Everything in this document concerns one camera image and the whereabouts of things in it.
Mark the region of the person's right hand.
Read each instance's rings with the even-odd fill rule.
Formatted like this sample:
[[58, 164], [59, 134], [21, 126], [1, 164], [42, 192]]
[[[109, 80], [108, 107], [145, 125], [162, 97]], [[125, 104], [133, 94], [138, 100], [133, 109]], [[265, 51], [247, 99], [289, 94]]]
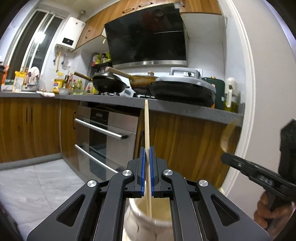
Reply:
[[267, 208], [268, 203], [269, 199], [265, 191], [257, 203], [254, 221], [268, 232], [271, 240], [274, 240], [292, 217], [295, 211], [295, 203], [290, 202], [274, 209], [274, 211]]

